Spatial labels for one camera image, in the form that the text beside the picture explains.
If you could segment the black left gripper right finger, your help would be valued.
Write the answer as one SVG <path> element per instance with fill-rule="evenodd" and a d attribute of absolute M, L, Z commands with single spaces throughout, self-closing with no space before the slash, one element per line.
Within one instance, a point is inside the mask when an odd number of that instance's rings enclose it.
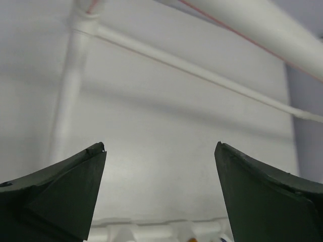
<path fill-rule="evenodd" d="M 322 241 L 322 184 L 225 143 L 214 157 L 234 241 Z"/>

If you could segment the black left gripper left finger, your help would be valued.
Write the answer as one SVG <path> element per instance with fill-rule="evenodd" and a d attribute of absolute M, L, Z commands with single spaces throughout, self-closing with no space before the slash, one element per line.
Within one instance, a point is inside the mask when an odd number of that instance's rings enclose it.
<path fill-rule="evenodd" d="M 106 160 L 102 142 L 1 184 L 1 241 L 85 241 Z"/>

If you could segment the white PVC pipe frame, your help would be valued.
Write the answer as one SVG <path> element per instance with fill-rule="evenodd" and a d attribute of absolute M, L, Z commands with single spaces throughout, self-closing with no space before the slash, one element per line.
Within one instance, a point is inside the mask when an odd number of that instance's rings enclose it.
<path fill-rule="evenodd" d="M 98 20 L 105 4 L 104 1 L 71 1 L 70 3 L 71 10 L 68 18 L 70 34 L 46 156 L 50 163 L 55 163 L 59 160 L 68 137 L 71 113 L 79 95 L 89 44 L 92 38 L 100 38 L 116 44 L 296 118 L 322 123 L 322 116 L 320 115 L 282 104 L 180 57 L 100 25 Z"/>

